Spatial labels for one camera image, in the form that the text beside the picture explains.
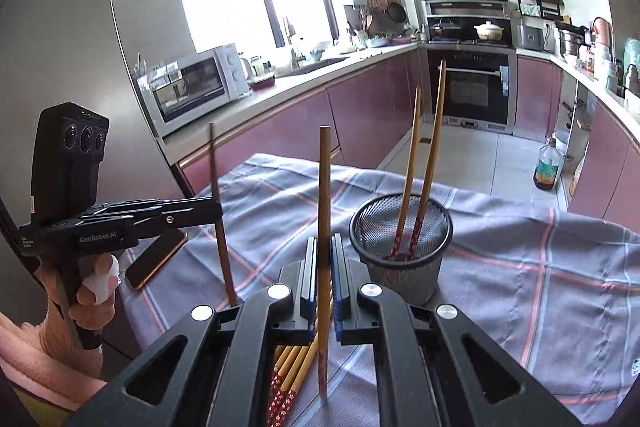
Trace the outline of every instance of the oven handle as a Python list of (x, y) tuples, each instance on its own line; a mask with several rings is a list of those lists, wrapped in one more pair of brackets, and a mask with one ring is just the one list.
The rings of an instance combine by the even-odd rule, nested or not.
[(477, 74), (490, 74), (491, 76), (500, 76), (500, 71), (478, 71), (478, 70), (461, 70), (459, 68), (447, 68), (447, 71), (453, 71), (454, 73), (477, 73)]

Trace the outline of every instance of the smartphone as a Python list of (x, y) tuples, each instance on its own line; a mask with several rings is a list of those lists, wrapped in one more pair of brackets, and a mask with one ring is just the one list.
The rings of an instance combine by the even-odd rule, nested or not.
[(167, 229), (146, 248), (125, 275), (134, 290), (141, 290), (151, 277), (166, 263), (171, 256), (187, 242), (187, 234), (180, 229)]

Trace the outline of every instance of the oil bottle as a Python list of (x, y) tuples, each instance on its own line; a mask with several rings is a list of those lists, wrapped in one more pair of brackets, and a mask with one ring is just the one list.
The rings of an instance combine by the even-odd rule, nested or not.
[(540, 149), (538, 155), (538, 166), (533, 173), (533, 182), (541, 190), (551, 190), (556, 185), (558, 169), (562, 158), (556, 149), (556, 139), (552, 138), (549, 143)]

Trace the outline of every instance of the white ceramic pot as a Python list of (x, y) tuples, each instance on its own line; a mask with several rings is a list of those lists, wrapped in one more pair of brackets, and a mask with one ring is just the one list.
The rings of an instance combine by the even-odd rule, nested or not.
[(503, 29), (500, 26), (487, 21), (479, 26), (474, 26), (478, 33), (478, 38), (483, 41), (499, 41), (502, 38)]

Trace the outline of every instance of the sink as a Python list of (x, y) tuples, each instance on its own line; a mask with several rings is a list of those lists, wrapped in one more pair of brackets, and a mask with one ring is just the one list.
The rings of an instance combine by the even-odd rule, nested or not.
[(333, 64), (338, 64), (343, 60), (346, 60), (348, 57), (335, 57), (335, 58), (326, 58), (325, 60), (318, 60), (317, 62), (313, 62), (312, 64), (307, 64), (306, 66), (302, 66), (297, 70), (293, 70), (290, 73), (277, 74), (276, 78), (284, 78), (286, 76), (296, 76), (298, 74), (311, 73), (311, 71), (316, 71), (321, 68), (325, 68), (327, 66), (332, 66)]

